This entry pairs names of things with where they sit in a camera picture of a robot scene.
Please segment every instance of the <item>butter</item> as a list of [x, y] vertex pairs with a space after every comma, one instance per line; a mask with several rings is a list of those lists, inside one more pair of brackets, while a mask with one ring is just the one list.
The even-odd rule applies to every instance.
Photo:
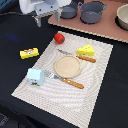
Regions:
[[29, 58], [37, 55], [39, 55], [37, 48], [20, 51], [21, 59], [25, 59], [25, 58]]

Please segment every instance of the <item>dark tabletop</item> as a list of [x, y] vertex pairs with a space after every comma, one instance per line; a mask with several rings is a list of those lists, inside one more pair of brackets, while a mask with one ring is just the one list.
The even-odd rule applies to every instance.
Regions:
[[[21, 13], [18, 4], [10, 11]], [[128, 44], [50, 25], [49, 17], [42, 18], [40, 28], [30, 16], [0, 17], [0, 104], [51, 128], [77, 128], [11, 96], [54, 35], [63, 31], [113, 45], [89, 128], [128, 128]], [[39, 56], [24, 60], [20, 58], [20, 51], [35, 47], [39, 50]]]

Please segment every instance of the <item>small bowl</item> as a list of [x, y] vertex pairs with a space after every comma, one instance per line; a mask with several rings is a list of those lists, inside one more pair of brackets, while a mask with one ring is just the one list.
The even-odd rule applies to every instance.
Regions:
[[128, 30], [128, 4], [117, 9], [117, 16], [120, 26], [123, 29]]

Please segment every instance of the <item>red tomato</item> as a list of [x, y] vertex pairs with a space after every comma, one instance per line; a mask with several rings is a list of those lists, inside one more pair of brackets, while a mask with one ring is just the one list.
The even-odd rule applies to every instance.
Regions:
[[58, 44], [62, 44], [65, 41], [65, 37], [60, 33], [55, 34], [54, 39]]

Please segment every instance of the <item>cheese wedge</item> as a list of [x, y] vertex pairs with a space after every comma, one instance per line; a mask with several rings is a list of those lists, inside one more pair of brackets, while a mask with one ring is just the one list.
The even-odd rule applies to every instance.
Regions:
[[76, 53], [80, 55], [94, 56], [94, 50], [90, 44], [87, 44], [82, 48], [77, 49]]
[[21, 59], [25, 59], [25, 58], [29, 58], [37, 55], [39, 55], [37, 48], [20, 51]]

